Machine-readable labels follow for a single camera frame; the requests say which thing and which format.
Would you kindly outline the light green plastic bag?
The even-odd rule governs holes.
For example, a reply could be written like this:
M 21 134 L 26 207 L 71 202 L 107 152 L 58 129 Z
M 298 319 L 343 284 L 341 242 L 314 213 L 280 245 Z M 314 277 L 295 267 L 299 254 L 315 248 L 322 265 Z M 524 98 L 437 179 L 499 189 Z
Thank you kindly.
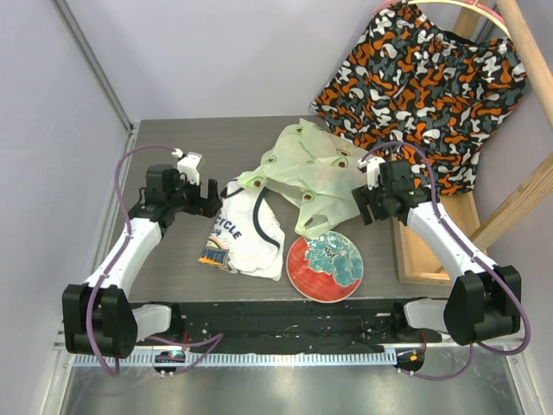
M 242 173 L 238 185 L 280 194 L 299 208 L 295 232 L 313 239 L 359 216 L 352 191 L 366 184 L 358 169 L 365 154 L 345 138 L 300 119 L 283 129 L 259 167 Z

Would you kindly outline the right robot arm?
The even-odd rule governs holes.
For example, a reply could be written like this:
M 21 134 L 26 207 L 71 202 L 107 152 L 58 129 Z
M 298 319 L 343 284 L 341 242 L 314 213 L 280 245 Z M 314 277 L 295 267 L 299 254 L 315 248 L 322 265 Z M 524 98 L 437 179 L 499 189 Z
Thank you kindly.
M 369 156 L 358 162 L 366 183 L 352 192 L 366 225 L 395 218 L 414 232 L 452 278 L 445 300 L 405 303 L 390 320 L 391 333 L 407 342 L 421 329 L 449 335 L 460 345 L 515 334 L 521 277 L 511 265 L 499 266 L 460 230 L 430 188 L 416 188 L 405 161 Z

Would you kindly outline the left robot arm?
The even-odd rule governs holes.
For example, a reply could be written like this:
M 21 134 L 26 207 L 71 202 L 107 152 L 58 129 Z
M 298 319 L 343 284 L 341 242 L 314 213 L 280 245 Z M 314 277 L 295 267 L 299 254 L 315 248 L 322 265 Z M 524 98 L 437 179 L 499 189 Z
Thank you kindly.
M 207 183 L 201 195 L 194 172 L 168 164 L 148 167 L 141 196 L 128 213 L 129 224 L 100 267 L 83 283 L 64 290 L 62 314 L 65 344 L 72 354 L 127 358 L 137 342 L 153 335 L 176 344 L 185 323 L 176 306 L 130 303 L 128 296 L 146 258 L 160 244 L 177 214 L 212 218 L 222 207 L 218 183 Z

